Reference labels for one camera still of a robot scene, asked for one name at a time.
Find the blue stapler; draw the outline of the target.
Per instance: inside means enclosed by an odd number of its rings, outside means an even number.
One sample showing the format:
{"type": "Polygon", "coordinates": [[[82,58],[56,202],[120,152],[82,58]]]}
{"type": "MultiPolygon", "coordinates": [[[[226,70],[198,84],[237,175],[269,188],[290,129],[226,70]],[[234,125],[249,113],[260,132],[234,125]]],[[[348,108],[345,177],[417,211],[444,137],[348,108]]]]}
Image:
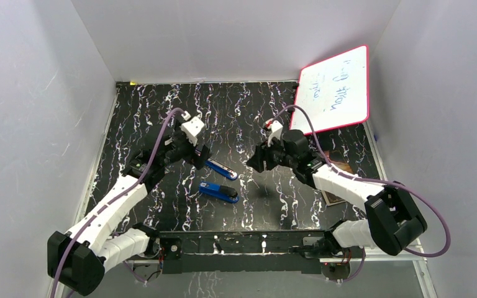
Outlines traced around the blue stapler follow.
{"type": "Polygon", "coordinates": [[[207,194],[231,204],[237,203],[240,199],[238,192],[234,188],[225,185],[203,181],[199,183],[198,189],[202,194],[207,194]]]}
{"type": "Polygon", "coordinates": [[[236,171],[234,171],[232,168],[222,164],[221,162],[211,158],[211,156],[208,157],[208,159],[204,162],[203,167],[209,167],[216,173],[220,174],[221,176],[225,177],[228,180],[234,181],[238,178],[238,174],[236,171]]]}

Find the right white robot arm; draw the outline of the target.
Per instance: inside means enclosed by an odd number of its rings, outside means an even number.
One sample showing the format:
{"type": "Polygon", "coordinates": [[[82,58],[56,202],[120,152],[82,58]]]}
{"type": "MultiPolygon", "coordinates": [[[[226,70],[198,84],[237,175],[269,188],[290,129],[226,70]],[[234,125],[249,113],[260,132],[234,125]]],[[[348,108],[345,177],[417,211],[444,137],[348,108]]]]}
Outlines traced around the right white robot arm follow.
{"type": "Polygon", "coordinates": [[[364,220],[347,220],[327,231],[330,236],[325,239],[325,250],[333,257],[342,256],[353,246],[378,247],[396,256],[427,230],[423,215],[407,191],[349,177],[328,165],[299,130],[258,144],[247,166],[259,173],[277,166],[291,168],[303,184],[331,193],[365,213],[364,220]]]}

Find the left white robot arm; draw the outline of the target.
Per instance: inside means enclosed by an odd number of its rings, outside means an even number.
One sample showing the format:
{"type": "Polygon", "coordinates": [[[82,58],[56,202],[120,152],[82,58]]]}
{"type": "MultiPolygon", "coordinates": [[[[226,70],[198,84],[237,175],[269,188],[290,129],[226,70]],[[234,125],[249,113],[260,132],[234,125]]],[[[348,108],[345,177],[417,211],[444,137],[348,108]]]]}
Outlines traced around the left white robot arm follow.
{"type": "Polygon", "coordinates": [[[155,228],[137,223],[115,236],[114,230],[164,178],[165,168],[177,161],[203,168],[209,149],[201,144],[204,123],[194,117],[178,122],[166,136],[134,150],[114,187],[67,232],[54,232],[47,243],[47,270],[82,296],[92,293],[113,267],[133,256],[154,258],[161,243],[155,228]]]}

